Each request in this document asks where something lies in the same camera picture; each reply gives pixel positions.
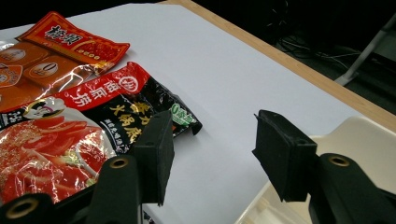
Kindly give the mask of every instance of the table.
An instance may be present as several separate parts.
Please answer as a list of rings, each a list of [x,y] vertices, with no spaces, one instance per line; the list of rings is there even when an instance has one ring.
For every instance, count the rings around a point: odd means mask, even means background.
[[[234,223],[268,178],[251,153],[260,109],[308,135],[363,115],[396,131],[396,118],[189,0],[128,4],[68,18],[130,49],[133,61],[180,96],[203,123],[175,138],[164,205],[144,204],[156,223]],[[13,38],[31,24],[0,30]]]

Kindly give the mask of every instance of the snack bag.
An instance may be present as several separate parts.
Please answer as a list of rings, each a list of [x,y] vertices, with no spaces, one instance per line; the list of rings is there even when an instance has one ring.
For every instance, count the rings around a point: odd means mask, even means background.
[[[26,192],[59,202],[95,183],[108,158],[127,153],[149,120],[172,112],[173,136],[202,123],[137,63],[0,114],[2,203]]]
[[[130,47],[78,29],[54,11],[16,39],[0,48],[0,111],[101,76]]]

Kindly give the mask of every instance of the white tabletop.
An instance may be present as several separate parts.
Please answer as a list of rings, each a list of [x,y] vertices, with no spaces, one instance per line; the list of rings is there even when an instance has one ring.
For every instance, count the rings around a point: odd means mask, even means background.
[[[360,115],[290,70],[182,6],[129,4],[68,18],[78,28],[131,43],[117,70],[139,63],[177,94],[204,127],[175,139],[164,205],[145,204],[156,223],[234,223],[268,181],[251,153],[260,109],[308,135]],[[31,25],[0,30],[0,41]]]

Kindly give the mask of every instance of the sealed package edge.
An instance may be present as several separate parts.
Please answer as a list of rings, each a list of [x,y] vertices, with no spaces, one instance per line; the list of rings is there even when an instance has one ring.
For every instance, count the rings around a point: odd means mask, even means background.
[[[16,40],[0,50],[0,111],[101,76],[130,47],[81,30],[54,11]]]
[[[203,127],[178,96],[129,62],[0,113],[2,203],[41,191],[59,202],[88,187],[101,164],[127,153],[151,117],[165,110],[172,113],[174,137],[188,129],[197,134]]]

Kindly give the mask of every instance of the food package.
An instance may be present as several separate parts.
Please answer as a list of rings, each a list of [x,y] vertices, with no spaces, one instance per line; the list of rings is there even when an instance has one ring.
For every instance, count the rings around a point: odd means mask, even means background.
[[[0,111],[37,100],[103,75],[129,43],[92,35],[51,11],[16,43],[0,46]]]
[[[105,160],[127,153],[155,114],[172,112],[173,136],[203,127],[139,64],[0,113],[2,203],[46,192],[57,203],[94,184]]]

